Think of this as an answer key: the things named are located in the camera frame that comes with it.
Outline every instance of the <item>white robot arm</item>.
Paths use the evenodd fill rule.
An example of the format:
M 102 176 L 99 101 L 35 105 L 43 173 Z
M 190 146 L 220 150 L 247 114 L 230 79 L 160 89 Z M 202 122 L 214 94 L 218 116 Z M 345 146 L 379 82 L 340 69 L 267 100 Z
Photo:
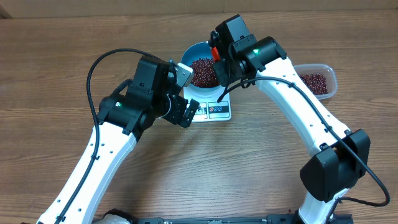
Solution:
M 137 140 L 132 133 L 125 135 L 123 128 L 105 122 L 99 126 L 100 147 L 97 153 L 97 160 L 94 162 L 91 172 L 81 187 L 76 199 L 70 205 L 68 211 L 62 218 L 62 223 L 91 223 L 95 211 L 111 182 L 113 175 L 119 168 L 122 161 L 134 149 Z M 73 191 L 90 162 L 94 151 L 95 128 L 91 134 L 87 148 L 80 158 L 75 170 L 72 172 L 67 183 L 58 197 L 47 211 L 40 216 L 37 223 L 51 223 L 56 221 L 62 209 L 67 204 Z
M 257 77 L 275 77 L 295 83 L 311 99 L 318 111 L 321 112 L 322 116 L 333 127 L 333 130 L 339 137 L 344 138 L 346 136 L 345 133 L 349 130 L 348 127 L 337 120 L 305 86 L 294 70 L 289 58 L 284 60 L 278 58 L 268 63 L 266 67 L 267 69 L 263 72 L 257 72 Z M 319 146 L 324 142 L 329 146 L 337 142 L 330 133 L 325 131 L 325 125 L 321 123 L 314 110 L 296 90 L 289 88 L 285 83 L 273 80 L 257 81 L 256 85 L 277 104 L 286 118 L 292 123 L 311 157 L 321 151 Z M 315 199 L 307 192 L 304 204 L 298 210 L 298 214 L 306 224 L 325 223 L 326 216 L 332 209 L 335 200 L 342 197 L 347 191 L 348 189 L 341 190 L 335 194 L 333 200 L 327 203 Z

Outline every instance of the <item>red component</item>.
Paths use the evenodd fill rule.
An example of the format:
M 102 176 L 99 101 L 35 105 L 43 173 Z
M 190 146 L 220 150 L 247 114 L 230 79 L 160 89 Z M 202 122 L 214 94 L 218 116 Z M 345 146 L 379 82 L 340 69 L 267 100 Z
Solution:
M 211 55 L 213 56 L 214 62 L 218 62 L 219 60 L 221 60 L 221 57 L 220 57 L 220 55 L 218 54 L 217 48 L 213 47 L 213 48 L 211 49 Z

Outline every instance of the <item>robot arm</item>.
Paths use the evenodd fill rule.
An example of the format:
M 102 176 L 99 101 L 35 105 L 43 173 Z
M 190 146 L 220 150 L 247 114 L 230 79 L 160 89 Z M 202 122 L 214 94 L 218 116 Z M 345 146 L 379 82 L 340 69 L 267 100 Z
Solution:
M 137 139 L 132 133 L 125 135 L 122 133 L 123 128 L 114 124 L 105 122 L 99 127 L 99 131 L 101 133 L 101 140 L 97 153 L 98 159 L 94 162 L 91 168 L 92 171 L 88 174 L 76 199 L 65 214 L 62 223 L 91 223 L 113 175 L 137 144 Z M 40 216 L 38 224 L 53 224 L 55 222 L 56 217 L 65 207 L 83 177 L 93 155 L 94 142 L 95 129 L 93 128 L 87 148 L 76 165 L 75 170 L 53 204 Z
M 162 117 L 172 124 L 189 127 L 199 103 L 178 94 L 193 78 L 192 68 L 172 60 L 143 56 L 133 80 L 123 82 L 99 105 L 99 148 L 95 161 L 72 203 L 67 205 L 92 160 L 96 132 L 75 170 L 53 204 L 42 214 L 37 224 L 91 223 L 95 211 L 116 170 L 134 149 L 143 132 Z M 119 94 L 127 87 L 126 95 Z M 68 207 L 63 217 L 61 211 Z
M 239 79 L 241 82 L 248 80 L 246 87 L 241 84 L 244 88 L 250 84 L 257 85 L 277 104 L 299 133 L 312 158 L 300 171 L 308 193 L 298 214 L 304 223 L 329 222 L 326 217 L 336 199 L 364 175 L 363 166 L 346 152 L 329 128 L 365 164 L 370 148 L 368 135 L 361 129 L 352 133 L 338 121 L 301 81 L 283 48 L 272 37 L 257 41 L 241 16 L 236 15 L 217 26 L 208 43 L 215 60 L 213 68 L 222 86 L 228 87 Z M 249 81 L 254 78 L 257 80 L 255 83 Z
M 285 60 L 278 58 L 268 63 L 266 67 L 267 69 L 264 71 L 257 72 L 257 77 L 283 78 L 290 82 L 294 82 L 311 99 L 318 111 L 321 112 L 322 116 L 326 119 L 328 124 L 333 127 L 333 130 L 335 130 L 340 138 L 346 136 L 345 133 L 349 130 L 347 126 L 337 120 L 305 86 L 294 70 L 289 58 Z M 336 139 L 325 131 L 325 126 L 296 90 L 289 88 L 288 85 L 284 83 L 278 83 L 272 80 L 257 81 L 256 85 L 277 104 L 286 118 L 292 123 L 293 127 L 302 138 L 311 157 L 321 152 L 320 146 L 322 144 L 326 143 L 329 146 L 336 144 Z M 333 199 L 328 202 L 317 200 L 307 192 L 305 201 L 298 210 L 298 214 L 304 223 L 325 223 L 326 216 L 332 209 L 335 200 L 344 196 L 347 191 L 348 189 L 346 188 L 340 190 L 333 196 Z

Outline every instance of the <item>pile of red beans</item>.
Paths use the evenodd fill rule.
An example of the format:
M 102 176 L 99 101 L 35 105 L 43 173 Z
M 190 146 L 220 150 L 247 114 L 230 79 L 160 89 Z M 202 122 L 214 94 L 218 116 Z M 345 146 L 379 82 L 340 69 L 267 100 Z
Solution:
M 212 88 L 220 85 L 213 70 L 213 59 L 199 58 L 192 62 L 193 74 L 191 83 L 200 88 Z
M 299 77 L 314 95 L 328 94 L 326 78 L 322 74 L 299 75 Z

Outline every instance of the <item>wood grain surface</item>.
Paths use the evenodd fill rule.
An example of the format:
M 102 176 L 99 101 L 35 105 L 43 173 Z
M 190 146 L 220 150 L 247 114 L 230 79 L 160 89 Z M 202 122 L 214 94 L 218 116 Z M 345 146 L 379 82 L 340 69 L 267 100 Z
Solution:
M 120 47 L 180 60 L 233 14 L 0 20 L 0 223 L 35 223 L 61 191 L 93 125 L 85 82 L 102 53 Z M 356 223 L 398 221 L 398 11 L 243 14 L 258 39 L 271 35 L 294 64 L 335 69 L 337 94 L 322 103 L 372 145 L 368 164 L 392 202 L 346 202 Z M 132 77 L 138 55 L 113 55 L 92 79 L 96 105 Z M 188 129 L 157 120 L 122 163 L 96 217 L 249 217 L 299 208 L 309 160 L 292 125 L 255 87 L 231 94 L 229 122 Z M 383 200 L 367 174 L 351 197 Z
M 395 9 L 398 0 L 0 0 L 12 18 Z

